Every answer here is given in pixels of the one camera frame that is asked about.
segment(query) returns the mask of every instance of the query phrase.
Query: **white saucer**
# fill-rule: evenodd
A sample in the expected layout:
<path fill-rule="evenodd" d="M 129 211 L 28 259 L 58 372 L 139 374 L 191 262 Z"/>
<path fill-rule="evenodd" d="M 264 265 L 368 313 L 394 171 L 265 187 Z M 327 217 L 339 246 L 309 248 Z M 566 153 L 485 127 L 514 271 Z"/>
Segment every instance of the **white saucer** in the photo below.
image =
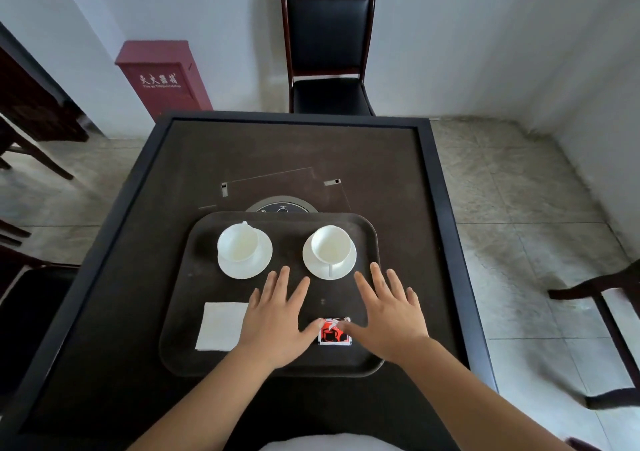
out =
<path fill-rule="evenodd" d="M 351 240 L 351 250 L 349 251 L 349 255 L 344 262 L 337 265 L 337 267 L 332 268 L 332 275 L 329 276 L 329 265 L 319 261 L 311 250 L 311 237 L 313 237 L 313 234 L 309 236 L 305 242 L 305 246 L 302 248 L 302 260 L 305 261 L 305 266 L 307 266 L 307 269 L 309 269 L 311 274 L 319 277 L 320 279 L 334 281 L 335 279 L 340 279 L 351 272 L 351 269 L 356 265 L 356 259 L 358 258 L 358 253 L 356 252 L 356 246 L 354 245 L 353 240 Z"/>
<path fill-rule="evenodd" d="M 269 236 L 260 229 L 255 229 L 258 232 L 258 249 L 257 253 L 249 261 L 242 262 L 230 262 L 218 256 L 218 265 L 222 272 L 234 279 L 249 279 L 250 277 L 257 276 L 262 272 L 271 261 L 271 255 L 273 254 L 273 245 Z"/>

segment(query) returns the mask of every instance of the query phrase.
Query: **hand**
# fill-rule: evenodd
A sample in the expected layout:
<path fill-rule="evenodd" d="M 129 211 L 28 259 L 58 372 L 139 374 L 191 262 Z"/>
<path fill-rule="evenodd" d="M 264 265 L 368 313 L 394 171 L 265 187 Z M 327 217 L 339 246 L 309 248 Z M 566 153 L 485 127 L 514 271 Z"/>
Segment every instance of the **hand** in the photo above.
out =
<path fill-rule="evenodd" d="M 412 288 L 407 288 L 404 293 L 402 283 L 393 269 L 387 270 L 391 289 L 375 262 L 371 263 L 371 276 L 376 292 L 360 272 L 354 275 L 367 308 L 369 325 L 363 328 L 341 321 L 338 327 L 373 354 L 402 365 L 411 355 L 414 344 L 429 337 L 418 296 Z"/>
<path fill-rule="evenodd" d="M 298 330 L 298 315 L 309 282 L 308 277 L 303 277 L 287 301 L 289 267 L 284 266 L 280 270 L 277 280 L 276 271 L 269 272 L 262 296 L 256 288 L 249 298 L 236 348 L 248 350 L 261 363 L 268 365 L 269 371 L 298 358 L 317 338 L 324 321 L 318 318 L 304 331 Z"/>

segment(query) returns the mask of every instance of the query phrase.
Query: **white paper napkin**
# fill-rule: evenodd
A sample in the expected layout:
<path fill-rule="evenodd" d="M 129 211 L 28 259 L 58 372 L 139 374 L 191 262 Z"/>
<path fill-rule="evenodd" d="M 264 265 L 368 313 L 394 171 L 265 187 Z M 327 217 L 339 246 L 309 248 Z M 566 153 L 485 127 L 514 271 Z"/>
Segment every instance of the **white paper napkin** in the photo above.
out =
<path fill-rule="evenodd" d="M 196 350 L 232 350 L 240 340 L 246 302 L 205 302 Z"/>

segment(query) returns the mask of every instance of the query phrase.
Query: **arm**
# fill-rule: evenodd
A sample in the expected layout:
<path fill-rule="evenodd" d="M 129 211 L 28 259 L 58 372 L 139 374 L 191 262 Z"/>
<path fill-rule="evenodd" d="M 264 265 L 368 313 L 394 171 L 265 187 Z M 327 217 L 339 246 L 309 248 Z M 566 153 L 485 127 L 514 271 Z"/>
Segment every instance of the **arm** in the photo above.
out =
<path fill-rule="evenodd" d="M 298 314 L 309 287 L 304 277 L 287 301 L 289 267 L 276 281 L 272 271 L 262 290 L 253 291 L 236 348 L 167 414 L 129 448 L 217 451 L 226 444 L 240 415 L 276 368 L 297 358 L 317 337 L 322 319 L 298 331 Z"/>
<path fill-rule="evenodd" d="M 362 274 L 356 284 L 369 326 L 340 322 L 365 348 L 411 377 L 462 451 L 567 451 L 571 448 L 486 387 L 453 355 L 429 337 L 418 296 L 403 289 L 396 272 L 371 265 L 376 291 Z"/>

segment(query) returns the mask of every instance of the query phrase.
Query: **cup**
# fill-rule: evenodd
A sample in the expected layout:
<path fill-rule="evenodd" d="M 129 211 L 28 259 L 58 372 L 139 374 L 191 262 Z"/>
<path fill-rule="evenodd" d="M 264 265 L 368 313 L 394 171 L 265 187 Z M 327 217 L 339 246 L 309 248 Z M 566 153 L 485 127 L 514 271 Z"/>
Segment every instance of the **cup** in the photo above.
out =
<path fill-rule="evenodd" d="M 259 236 L 246 221 L 227 227 L 218 238 L 218 255 L 230 262 L 248 261 L 257 252 Z"/>
<path fill-rule="evenodd" d="M 342 264 L 351 252 L 351 237 L 340 227 L 325 225 L 311 236 L 311 251 L 319 261 L 328 265 L 329 277 L 332 277 L 332 270 Z"/>

